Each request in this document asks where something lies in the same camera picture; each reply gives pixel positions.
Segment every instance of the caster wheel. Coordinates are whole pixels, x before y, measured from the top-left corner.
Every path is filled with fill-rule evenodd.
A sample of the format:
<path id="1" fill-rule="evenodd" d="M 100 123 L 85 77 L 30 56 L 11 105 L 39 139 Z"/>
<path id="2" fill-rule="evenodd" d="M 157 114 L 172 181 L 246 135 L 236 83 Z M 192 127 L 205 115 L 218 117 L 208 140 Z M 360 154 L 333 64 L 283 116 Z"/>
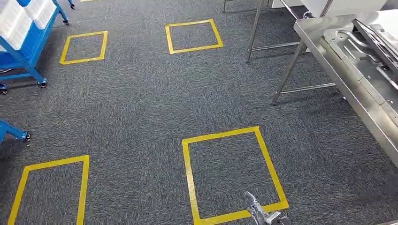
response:
<path id="1" fill-rule="evenodd" d="M 26 134 L 25 141 L 26 142 L 30 142 L 31 141 L 31 135 L 29 133 Z"/>

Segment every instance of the blue metal frame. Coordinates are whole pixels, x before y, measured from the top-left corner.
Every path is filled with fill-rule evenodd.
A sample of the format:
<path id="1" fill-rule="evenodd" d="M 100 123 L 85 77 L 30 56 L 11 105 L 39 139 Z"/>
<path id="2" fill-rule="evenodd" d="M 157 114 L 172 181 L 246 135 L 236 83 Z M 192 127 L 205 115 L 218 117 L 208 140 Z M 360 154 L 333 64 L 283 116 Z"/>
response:
<path id="1" fill-rule="evenodd" d="M 17 140 L 26 139 L 28 137 L 28 132 L 21 131 L 0 120 L 0 143 L 3 142 L 4 136 L 6 134 L 14 136 Z"/>
<path id="2" fill-rule="evenodd" d="M 7 61 L 7 60 L 1 60 L 2 55 L 0 54 L 0 69 L 12 69 L 12 68 L 25 68 L 28 73 L 25 74 L 16 74 L 16 75 L 8 75 L 8 76 L 0 76 L 0 81 L 1 80 L 8 80 L 8 79 L 16 79 L 16 78 L 21 78 L 21 77 L 34 77 L 38 84 L 45 84 L 47 83 L 47 79 L 43 78 L 35 69 L 36 63 L 38 61 L 38 58 L 43 50 L 44 44 L 47 41 L 48 35 L 50 34 L 51 28 L 54 24 L 54 21 L 57 17 L 58 14 L 61 14 L 63 18 L 63 22 L 68 24 L 68 18 L 58 2 L 56 0 L 53 0 L 53 3 L 56 5 L 56 10 L 53 14 L 53 16 L 50 19 L 50 22 L 47 24 L 47 26 L 44 28 L 44 30 L 39 30 L 39 37 L 37 40 L 37 44 L 34 46 L 34 49 L 31 53 L 30 56 L 24 57 L 20 51 L 17 51 L 13 49 L 7 41 L 3 39 L 3 37 L 0 36 L 0 45 L 2 45 L 7 52 L 2 53 L 3 57 L 5 55 L 9 54 L 8 56 L 11 56 L 14 60 L 13 61 Z M 35 27 L 34 22 L 32 23 L 31 29 L 29 32 L 33 31 L 35 32 Z"/>

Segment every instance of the blue cart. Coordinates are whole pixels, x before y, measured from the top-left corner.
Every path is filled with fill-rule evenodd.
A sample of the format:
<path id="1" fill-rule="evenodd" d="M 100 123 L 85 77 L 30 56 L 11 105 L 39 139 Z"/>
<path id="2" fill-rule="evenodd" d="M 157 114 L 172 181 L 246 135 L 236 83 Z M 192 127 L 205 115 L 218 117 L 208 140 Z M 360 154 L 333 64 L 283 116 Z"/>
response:
<path id="1" fill-rule="evenodd" d="M 17 0 L 21 6 L 26 6 L 30 0 Z M 56 0 L 53 0 L 56 5 L 56 10 L 51 17 L 46 28 L 40 30 L 34 22 L 32 22 L 31 28 L 22 44 L 20 50 L 14 50 L 7 41 L 0 37 L 0 45 L 6 49 L 6 52 L 0 52 L 0 70 L 14 69 L 14 68 L 25 68 L 27 73 L 1 76 L 0 82 L 8 79 L 16 79 L 22 77 L 33 77 L 36 79 L 37 84 L 41 88 L 47 86 L 47 79 L 43 78 L 35 69 L 36 63 L 43 50 L 44 44 L 47 41 L 50 30 L 58 14 L 61 14 L 63 23 L 69 25 L 68 18 L 61 9 L 60 5 Z M 8 93 L 7 85 L 0 83 L 0 90 L 3 94 Z"/>
<path id="2" fill-rule="evenodd" d="M 0 120 L 0 143 L 3 142 L 4 136 L 9 134 L 14 136 L 17 140 L 25 140 L 29 141 L 31 139 L 31 135 L 28 132 L 21 131 L 8 123 Z"/>

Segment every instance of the floor marking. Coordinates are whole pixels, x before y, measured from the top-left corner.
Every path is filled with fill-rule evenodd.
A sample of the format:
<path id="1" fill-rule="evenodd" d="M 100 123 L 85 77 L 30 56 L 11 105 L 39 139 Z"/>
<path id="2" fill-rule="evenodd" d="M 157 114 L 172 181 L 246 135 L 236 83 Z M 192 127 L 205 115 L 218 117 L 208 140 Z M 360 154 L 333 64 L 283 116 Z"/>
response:
<path id="1" fill-rule="evenodd" d="M 101 34 L 104 36 L 104 38 L 102 39 L 101 53 L 99 54 L 99 57 L 65 61 L 66 53 L 68 52 L 70 40 L 72 38 L 79 38 L 79 37 L 86 37 L 86 36 L 93 36 L 93 35 L 101 35 Z M 95 61 L 95 60 L 103 60 L 105 58 L 105 49 L 107 47 L 107 40 L 108 40 L 108 31 L 99 31 L 99 32 L 93 32 L 93 33 L 86 33 L 86 34 L 70 35 L 70 36 L 68 36 L 66 38 L 66 42 L 65 42 L 65 46 L 64 46 L 63 51 L 62 51 L 60 63 L 63 64 L 63 65 L 67 65 L 67 64 L 80 63 L 80 62 L 89 62 L 89 61 Z"/>
<path id="2" fill-rule="evenodd" d="M 278 194 L 278 197 L 279 197 L 279 202 L 273 203 L 270 205 L 265 205 L 262 207 L 263 210 L 266 212 L 270 212 L 270 211 L 276 211 L 276 210 L 283 210 L 283 209 L 286 209 L 289 207 L 286 196 L 282 189 L 282 185 L 279 182 L 278 175 L 276 174 L 274 165 L 272 164 L 271 157 L 269 156 L 267 147 L 265 146 L 264 139 L 261 136 L 260 127 L 248 127 L 248 128 L 232 130 L 232 131 L 228 131 L 228 132 L 224 132 L 224 133 L 191 137 L 191 138 L 183 139 L 182 145 L 183 145 L 185 170 L 186 170 L 186 175 L 187 175 L 189 199 L 191 202 L 191 210 L 192 210 L 192 217 L 193 217 L 194 225 L 214 225 L 214 224 L 226 223 L 229 221 L 250 217 L 250 213 L 247 210 L 242 210 L 242 211 L 238 211 L 238 212 L 228 213 L 228 214 L 205 218 L 205 219 L 200 218 L 198 203 L 196 200 L 195 184 L 193 182 L 193 174 L 192 174 L 191 159 L 190 159 L 190 155 L 189 155 L 188 144 L 206 141 L 206 140 L 212 140 L 212 139 L 216 139 L 216 138 L 228 137 L 228 136 L 233 136 L 233 135 L 246 134 L 246 133 L 251 133 L 251 132 L 254 132 L 254 134 L 256 135 L 256 138 L 259 143 L 264 160 L 267 164 L 269 174 L 271 175 L 272 182 L 274 183 L 276 193 Z"/>
<path id="3" fill-rule="evenodd" d="M 173 43 L 171 41 L 171 35 L 170 35 L 170 27 L 178 27 L 178 26 L 187 26 L 187 25 L 195 25 L 195 24 L 202 24 L 202 23 L 210 23 L 212 26 L 215 39 L 217 40 L 217 44 L 215 45 L 206 45 L 206 46 L 201 46 L 201 47 L 195 47 L 195 48 L 186 48 L 186 49 L 180 49 L 180 50 L 174 50 L 173 49 Z M 166 29 L 166 38 L 167 38 L 167 44 L 168 44 L 168 51 L 170 54 L 175 54 L 175 53 L 186 53 L 186 52 L 192 52 L 192 51 L 198 51 L 198 50 L 204 50 L 204 49 L 210 49 L 210 48 L 220 48 L 223 47 L 224 44 L 221 41 L 220 34 L 218 33 L 217 28 L 215 27 L 215 23 L 213 19 L 208 19 L 208 20 L 202 20 L 202 21 L 195 21 L 195 22 L 181 22 L 181 23 L 173 23 L 173 24 L 167 24 L 165 26 Z"/>
<path id="4" fill-rule="evenodd" d="M 82 169 L 82 184 L 80 186 L 79 205 L 77 208 L 76 224 L 83 225 L 84 208 L 85 208 L 85 204 L 86 204 L 87 182 L 88 182 L 88 167 L 89 167 L 89 163 L 90 163 L 90 157 L 88 155 L 25 166 L 25 168 L 23 169 L 23 172 L 22 172 L 21 180 L 19 181 L 18 189 L 16 191 L 14 203 L 11 208 L 11 213 L 10 213 L 10 218 L 8 219 L 8 224 L 13 225 L 15 223 L 19 205 L 20 205 L 21 199 L 22 199 L 23 190 L 25 189 L 26 181 L 28 179 L 28 175 L 29 175 L 30 171 L 45 169 L 45 168 L 59 166 L 59 165 L 77 163 L 77 162 L 83 162 L 83 169 Z"/>

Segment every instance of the stainless steel table leg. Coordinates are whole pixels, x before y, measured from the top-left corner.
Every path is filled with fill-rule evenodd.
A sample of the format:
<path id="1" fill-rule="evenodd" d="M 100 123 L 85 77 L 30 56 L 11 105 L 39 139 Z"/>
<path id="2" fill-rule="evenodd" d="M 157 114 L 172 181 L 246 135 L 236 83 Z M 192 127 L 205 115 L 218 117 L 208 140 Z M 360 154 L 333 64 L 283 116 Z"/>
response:
<path id="1" fill-rule="evenodd" d="M 253 24 L 253 29 L 252 29 L 252 36 L 250 37 L 249 47 L 247 48 L 247 57 L 246 57 L 246 62 L 247 63 L 250 61 L 250 57 L 252 56 L 254 38 L 256 37 L 257 25 L 259 23 L 259 17 L 260 17 L 260 14 L 261 14 L 262 4 L 263 3 L 264 3 L 264 0 L 258 0 L 257 1 L 256 18 L 254 19 L 254 24 Z"/>
<path id="2" fill-rule="evenodd" d="M 298 44 L 296 51 L 294 52 L 294 57 L 291 60 L 291 62 L 289 63 L 284 75 L 282 76 L 281 80 L 279 81 L 279 85 L 278 85 L 278 89 L 275 91 L 274 93 L 274 97 L 272 98 L 272 104 L 273 105 L 277 105 L 277 101 L 279 96 L 281 95 L 282 89 L 284 88 L 287 79 L 289 78 L 291 71 L 294 68 L 294 65 L 297 62 L 297 59 L 299 58 L 302 49 L 304 48 L 305 44 L 303 41 L 300 41 L 300 43 Z"/>

